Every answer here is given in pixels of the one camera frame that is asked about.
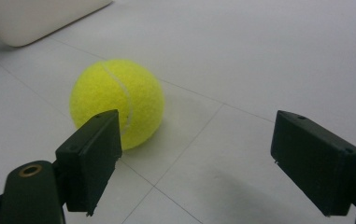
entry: tiled surface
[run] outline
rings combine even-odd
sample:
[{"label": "tiled surface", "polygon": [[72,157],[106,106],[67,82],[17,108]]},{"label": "tiled surface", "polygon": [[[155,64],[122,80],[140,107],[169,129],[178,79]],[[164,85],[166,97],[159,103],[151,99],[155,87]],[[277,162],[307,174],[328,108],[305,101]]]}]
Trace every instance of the tiled surface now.
[{"label": "tiled surface", "polygon": [[124,152],[93,217],[67,223],[353,223],[323,217],[274,164],[278,109],[356,145],[356,2],[117,0],[23,48],[0,43],[0,193],[75,131],[81,71],[126,58],[164,89],[164,121]]}]

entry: white container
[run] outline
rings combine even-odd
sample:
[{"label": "white container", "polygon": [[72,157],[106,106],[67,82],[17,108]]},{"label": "white container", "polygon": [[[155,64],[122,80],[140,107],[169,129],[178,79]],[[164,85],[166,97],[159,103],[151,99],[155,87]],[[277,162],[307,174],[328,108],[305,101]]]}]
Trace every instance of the white container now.
[{"label": "white container", "polygon": [[19,47],[75,21],[112,0],[0,0],[0,41]]}]

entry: tennis ball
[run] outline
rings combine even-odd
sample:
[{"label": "tennis ball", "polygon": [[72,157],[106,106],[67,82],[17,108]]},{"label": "tennis ball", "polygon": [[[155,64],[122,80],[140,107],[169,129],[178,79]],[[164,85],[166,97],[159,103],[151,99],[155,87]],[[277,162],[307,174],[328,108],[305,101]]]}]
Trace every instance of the tennis ball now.
[{"label": "tennis ball", "polygon": [[122,149],[139,146],[163,119],[160,83],[146,68],[128,60],[94,63],[73,87],[71,117],[79,128],[92,116],[111,109],[119,110]]}]

